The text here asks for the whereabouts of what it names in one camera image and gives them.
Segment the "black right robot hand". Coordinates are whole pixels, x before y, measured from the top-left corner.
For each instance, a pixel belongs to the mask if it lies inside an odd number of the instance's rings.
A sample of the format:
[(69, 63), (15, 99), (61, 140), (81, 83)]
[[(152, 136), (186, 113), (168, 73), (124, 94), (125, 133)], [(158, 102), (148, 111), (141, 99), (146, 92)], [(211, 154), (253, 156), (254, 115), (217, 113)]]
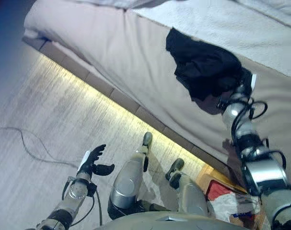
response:
[(219, 93), (233, 92), (244, 95), (251, 95), (256, 82), (256, 74), (252, 74), (246, 68), (242, 68), (238, 73), (222, 77), (218, 80), (217, 90)]

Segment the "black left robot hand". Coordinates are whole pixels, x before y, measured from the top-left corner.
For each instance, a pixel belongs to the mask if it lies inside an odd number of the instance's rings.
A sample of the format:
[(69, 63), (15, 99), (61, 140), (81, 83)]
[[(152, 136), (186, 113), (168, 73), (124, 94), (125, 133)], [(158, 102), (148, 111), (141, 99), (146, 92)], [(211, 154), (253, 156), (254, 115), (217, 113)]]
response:
[(110, 175), (115, 168), (114, 164), (111, 164), (111, 165), (102, 165), (102, 164), (96, 165), (95, 164), (95, 162), (99, 160), (99, 157), (103, 154), (105, 147), (106, 147), (106, 144), (103, 144), (96, 147), (90, 152), (86, 152), (81, 161), (81, 164), (78, 168), (77, 173), (87, 173), (90, 176), (92, 176), (92, 174), (95, 174), (98, 176)]

